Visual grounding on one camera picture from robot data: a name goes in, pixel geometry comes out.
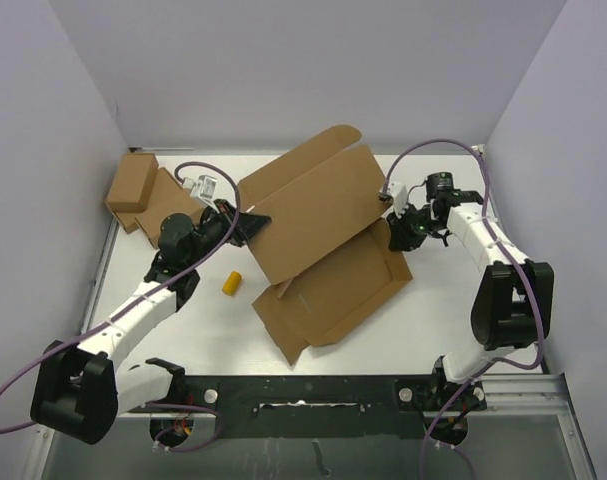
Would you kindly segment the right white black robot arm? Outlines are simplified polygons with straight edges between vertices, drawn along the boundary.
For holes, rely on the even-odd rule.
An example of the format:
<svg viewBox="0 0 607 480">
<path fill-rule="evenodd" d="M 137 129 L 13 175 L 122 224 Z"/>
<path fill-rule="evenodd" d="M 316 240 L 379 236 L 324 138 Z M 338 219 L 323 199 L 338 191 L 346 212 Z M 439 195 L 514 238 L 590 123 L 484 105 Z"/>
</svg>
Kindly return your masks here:
<svg viewBox="0 0 607 480">
<path fill-rule="evenodd" d="M 481 274 L 471 313 L 471 336 L 463 346 L 440 357 L 427 385 L 429 400 L 447 409 L 460 401 L 463 386 L 495 363 L 528 371 L 531 363 L 518 362 L 512 354 L 530 346 L 540 347 L 549 335 L 554 271 L 547 262 L 535 262 L 511 242 L 488 212 L 489 195 L 461 190 L 449 172 L 429 175 L 423 182 L 426 202 L 410 201 L 410 190 L 386 181 L 379 192 L 391 205 L 386 217 L 393 252 L 411 252 L 426 238 L 446 242 L 455 237 Z"/>
</svg>

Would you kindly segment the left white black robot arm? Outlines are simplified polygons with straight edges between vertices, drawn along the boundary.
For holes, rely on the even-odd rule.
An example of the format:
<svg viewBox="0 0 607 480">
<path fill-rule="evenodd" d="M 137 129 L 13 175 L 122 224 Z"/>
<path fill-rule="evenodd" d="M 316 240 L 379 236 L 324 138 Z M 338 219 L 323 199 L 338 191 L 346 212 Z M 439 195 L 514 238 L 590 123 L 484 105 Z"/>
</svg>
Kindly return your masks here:
<svg viewBox="0 0 607 480">
<path fill-rule="evenodd" d="M 30 408 L 31 419 L 87 444 L 101 440 L 117 416 L 148 403 L 173 411 L 188 401 L 184 368 L 156 357 L 123 363 L 161 322 L 192 297 L 198 266 L 225 243 L 247 245 L 271 222 L 217 199 L 199 221 L 184 213 L 166 217 L 158 251 L 132 296 L 104 324 L 72 343 L 45 351 Z"/>
</svg>

